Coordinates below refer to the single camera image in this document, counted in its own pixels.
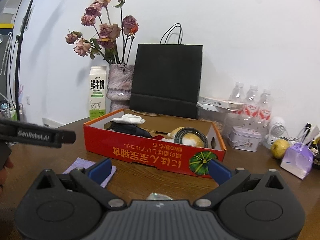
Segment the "person's left hand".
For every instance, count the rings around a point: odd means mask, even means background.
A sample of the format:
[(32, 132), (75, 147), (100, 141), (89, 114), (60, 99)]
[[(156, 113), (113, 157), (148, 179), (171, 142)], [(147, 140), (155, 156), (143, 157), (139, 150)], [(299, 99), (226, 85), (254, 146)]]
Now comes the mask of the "person's left hand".
[(4, 163), (3, 168), (0, 170), (0, 193), (3, 192), (3, 184), (5, 183), (8, 173), (7, 169), (12, 169), (14, 168), (14, 163), (11, 161), (11, 159), (8, 157), (6, 162)]

